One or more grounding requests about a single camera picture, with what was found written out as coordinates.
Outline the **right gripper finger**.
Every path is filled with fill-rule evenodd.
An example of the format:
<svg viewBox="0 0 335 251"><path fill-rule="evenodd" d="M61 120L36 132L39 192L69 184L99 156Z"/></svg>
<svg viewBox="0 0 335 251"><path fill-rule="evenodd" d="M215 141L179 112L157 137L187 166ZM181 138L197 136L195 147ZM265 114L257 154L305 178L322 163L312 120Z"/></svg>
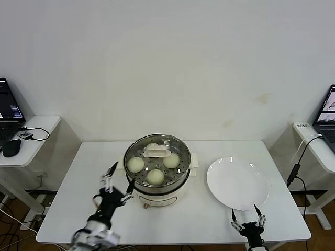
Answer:
<svg viewBox="0 0 335 251"><path fill-rule="evenodd" d="M256 225L258 227L263 227L265 225L265 221L266 221L266 216L264 214L262 214L262 212L260 211L260 209L254 204L254 208L256 210L256 213L258 215L258 220Z"/></svg>
<svg viewBox="0 0 335 251"><path fill-rule="evenodd" d="M232 221L231 221L232 227L237 231L242 231L244 229L244 227L241 224L238 223L235 212L234 212L234 209L232 209L231 217L232 217Z"/></svg>

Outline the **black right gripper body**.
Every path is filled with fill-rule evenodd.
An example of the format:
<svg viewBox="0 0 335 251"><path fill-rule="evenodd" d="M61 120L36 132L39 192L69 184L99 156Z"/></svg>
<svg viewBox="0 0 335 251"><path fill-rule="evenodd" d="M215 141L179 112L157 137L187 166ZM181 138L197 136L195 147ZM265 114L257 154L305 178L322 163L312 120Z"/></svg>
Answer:
<svg viewBox="0 0 335 251"><path fill-rule="evenodd" d="M242 224L240 234L247 238L249 244L263 244L264 240L261 234L264 232L264 226L254 221Z"/></svg>

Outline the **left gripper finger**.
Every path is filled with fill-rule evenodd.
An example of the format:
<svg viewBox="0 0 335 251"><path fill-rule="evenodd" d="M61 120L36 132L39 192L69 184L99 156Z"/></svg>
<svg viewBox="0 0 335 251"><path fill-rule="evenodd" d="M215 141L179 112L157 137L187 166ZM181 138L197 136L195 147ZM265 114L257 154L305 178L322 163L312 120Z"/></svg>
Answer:
<svg viewBox="0 0 335 251"><path fill-rule="evenodd" d="M131 198L133 198L133 191L134 191L134 188L135 188L135 180L133 179L129 186L127 187L127 190L126 190L126 193L124 195L124 197L121 199L121 203L122 204L126 204L126 202L128 200L130 200Z"/></svg>
<svg viewBox="0 0 335 251"><path fill-rule="evenodd" d="M106 173L102 174L100 177L101 188L108 193L113 192L113 174L117 169L118 162L116 162L112 167L110 167Z"/></svg>

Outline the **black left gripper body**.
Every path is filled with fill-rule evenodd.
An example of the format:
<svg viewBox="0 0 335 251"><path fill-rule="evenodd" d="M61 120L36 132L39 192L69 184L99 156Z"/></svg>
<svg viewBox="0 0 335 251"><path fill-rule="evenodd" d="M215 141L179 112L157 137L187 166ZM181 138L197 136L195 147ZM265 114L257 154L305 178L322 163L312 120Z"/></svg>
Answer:
<svg viewBox="0 0 335 251"><path fill-rule="evenodd" d="M97 207L96 212L92 215L92 220L102 223L110 223L115 210L124 205L122 199L125 195L117 188L113 187L112 192L101 188L99 193L93 196L93 202L95 202L96 197L100 197L101 202Z"/></svg>

